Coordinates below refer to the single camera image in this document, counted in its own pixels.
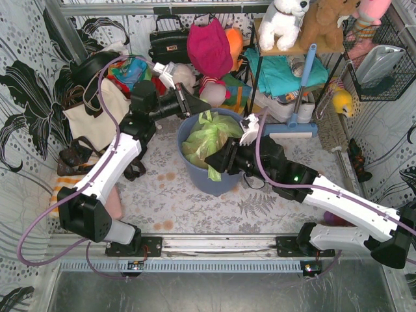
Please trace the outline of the blue trash bin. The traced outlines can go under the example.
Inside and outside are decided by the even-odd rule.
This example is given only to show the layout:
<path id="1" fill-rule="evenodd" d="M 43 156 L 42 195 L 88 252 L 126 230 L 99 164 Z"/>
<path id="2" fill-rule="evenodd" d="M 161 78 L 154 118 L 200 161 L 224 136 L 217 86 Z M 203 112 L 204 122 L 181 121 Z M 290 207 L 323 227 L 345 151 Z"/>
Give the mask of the blue trash bin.
<path id="1" fill-rule="evenodd" d="M 177 133 L 177 148 L 185 162 L 194 186 L 218 197 L 230 191 L 241 180 L 242 174 L 220 173 L 205 162 L 218 152 L 229 138 L 240 138 L 242 116 L 232 110 L 216 108 L 187 118 Z"/>

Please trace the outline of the green trash bag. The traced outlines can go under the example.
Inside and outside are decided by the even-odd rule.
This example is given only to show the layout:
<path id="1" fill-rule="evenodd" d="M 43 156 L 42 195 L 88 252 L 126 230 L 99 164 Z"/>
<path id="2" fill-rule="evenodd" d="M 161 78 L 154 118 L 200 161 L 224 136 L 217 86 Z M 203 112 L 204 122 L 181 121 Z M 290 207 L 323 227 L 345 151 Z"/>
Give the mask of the green trash bag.
<path id="1" fill-rule="evenodd" d="M 188 162 L 207 169 L 210 180 L 220 182 L 221 174 L 206 164 L 204 159 L 217 152 L 229 137 L 240 138 L 242 134 L 239 122 L 231 116 L 207 110 L 199 113 L 190 135 L 181 143 L 181 151 Z"/>

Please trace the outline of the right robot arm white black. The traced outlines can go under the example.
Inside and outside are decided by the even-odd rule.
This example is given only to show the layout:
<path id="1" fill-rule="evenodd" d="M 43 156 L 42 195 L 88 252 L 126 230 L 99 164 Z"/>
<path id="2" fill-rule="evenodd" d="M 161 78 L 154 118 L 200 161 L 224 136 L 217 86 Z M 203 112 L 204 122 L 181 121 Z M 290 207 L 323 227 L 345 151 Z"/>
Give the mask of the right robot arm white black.
<path id="1" fill-rule="evenodd" d="M 320 207 L 349 222 L 349 226 L 305 223 L 296 238 L 305 254 L 331 249 L 367 252 L 377 262 L 397 269 L 408 262 L 415 236 L 415 203 L 394 209 L 368 201 L 316 170 L 288 160 L 283 147 L 267 136 L 249 146 L 229 138 L 205 162 L 220 173 L 255 176 L 286 200 Z"/>

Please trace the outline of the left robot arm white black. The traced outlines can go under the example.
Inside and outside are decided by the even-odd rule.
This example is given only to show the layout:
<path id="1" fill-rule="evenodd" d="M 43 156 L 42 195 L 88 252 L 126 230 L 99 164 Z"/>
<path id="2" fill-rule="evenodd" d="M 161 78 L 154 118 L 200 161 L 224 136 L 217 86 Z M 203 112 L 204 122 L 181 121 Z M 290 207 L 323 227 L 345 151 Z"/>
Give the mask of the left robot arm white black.
<path id="1" fill-rule="evenodd" d="M 109 256 L 138 255 L 144 251 L 141 230 L 113 219 L 105 208 L 111 190 L 134 159 L 141 159 L 156 132 L 156 121 L 176 115 L 182 119 L 211 109 L 179 83 L 158 96 L 151 81 L 140 81 L 131 93 L 130 111 L 97 164 L 73 188 L 58 192 L 63 229 L 92 242 L 109 242 Z"/>

